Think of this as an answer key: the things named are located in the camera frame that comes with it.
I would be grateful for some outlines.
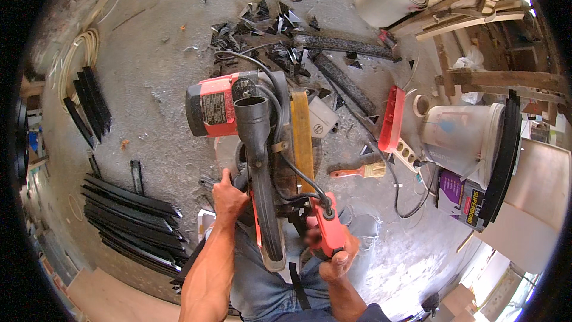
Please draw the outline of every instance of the red saw handle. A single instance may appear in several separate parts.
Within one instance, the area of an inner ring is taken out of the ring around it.
[[[324,261],[331,259],[335,253],[342,251],[346,243],[346,235],[341,229],[338,212],[336,211],[336,197],[334,197],[332,192],[327,192],[325,195],[332,201],[332,209],[335,213],[335,217],[332,220],[324,218],[324,208],[320,206],[320,201],[316,198],[311,198],[312,212],[318,220],[321,240],[316,245],[310,246],[314,256]]]

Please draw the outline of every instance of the concrete floor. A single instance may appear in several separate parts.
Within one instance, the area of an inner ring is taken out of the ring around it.
[[[193,137],[190,133],[184,111],[185,91],[213,71],[213,53],[208,49],[210,26],[236,21],[250,1],[258,0],[208,0],[207,4],[200,0],[120,0],[111,14],[97,25],[101,40],[97,77],[113,116],[111,133],[95,152],[102,175],[105,180],[129,189],[132,186],[129,161],[141,161],[146,194],[169,201],[181,210],[184,215],[181,233],[191,240],[197,236],[199,207],[195,199],[204,193],[197,183],[199,176],[219,173],[214,163],[213,139]],[[267,0],[271,16],[276,15],[277,1]],[[353,0],[281,1],[291,5],[302,19],[308,17],[308,11],[316,15],[323,28],[320,35],[375,43],[375,31],[357,16]],[[145,11],[117,27],[142,10]],[[180,26],[184,24],[186,30],[182,31]],[[73,36],[60,38],[60,42],[71,40]],[[166,37],[170,39],[163,43],[161,39]],[[253,44],[276,41],[272,35],[252,39]],[[198,49],[184,52],[189,46]],[[433,41],[419,43],[412,36],[406,37],[400,41],[399,51],[403,61],[395,64],[360,57],[363,70],[347,67],[342,53],[331,55],[376,103],[381,115],[390,86],[403,87],[408,82],[411,76],[408,61],[417,58],[419,66],[408,89],[417,88],[419,94],[428,95],[433,105],[445,104],[431,95],[435,90],[433,77],[440,71]],[[238,72],[252,68],[239,65],[231,69]],[[300,79],[301,85],[328,88],[313,66],[310,65],[309,70],[312,77]],[[411,100],[408,98],[406,103],[402,137],[420,153],[418,132],[422,121],[412,113]],[[88,147],[70,117],[62,111],[55,90],[46,88],[42,104],[43,129],[50,155],[49,174],[42,168],[35,177],[42,211],[38,209],[35,193],[26,204],[54,230],[77,265],[90,269],[100,267],[141,291],[178,302],[168,277],[105,247],[94,227],[85,219],[78,221],[74,217],[68,195],[83,206],[80,184],[83,175],[90,171]],[[391,319],[404,318],[418,312],[426,297],[443,289],[466,270],[475,254],[483,252],[484,244],[481,246],[474,239],[462,253],[456,254],[457,246],[470,229],[437,211],[432,197],[412,218],[398,218],[393,207],[394,182],[389,172],[381,179],[330,179],[327,173],[334,168],[361,165],[359,152],[367,140],[345,108],[339,109],[338,114],[339,132],[323,140],[323,157],[316,180],[326,191],[336,194],[339,204],[364,204],[376,212],[382,228],[367,283],[360,292],[367,303],[381,304]],[[124,139],[129,140],[129,144],[121,150]],[[399,204],[400,211],[405,212],[419,202],[419,194],[424,193],[424,189],[401,162],[396,161],[394,169],[399,183],[403,184]],[[425,169],[423,176],[431,180]]]

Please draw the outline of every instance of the jeans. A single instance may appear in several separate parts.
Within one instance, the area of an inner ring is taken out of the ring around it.
[[[344,207],[338,215],[340,222],[361,241],[359,252],[348,271],[350,282],[359,291],[373,255],[379,220],[352,206]],[[236,229],[234,252],[231,304],[240,311],[244,321],[272,321],[284,313],[302,311],[293,285],[284,282],[278,273],[264,268],[256,242],[240,228]],[[299,277],[311,308],[330,311],[328,284],[318,273],[321,262],[312,256],[300,270]]]

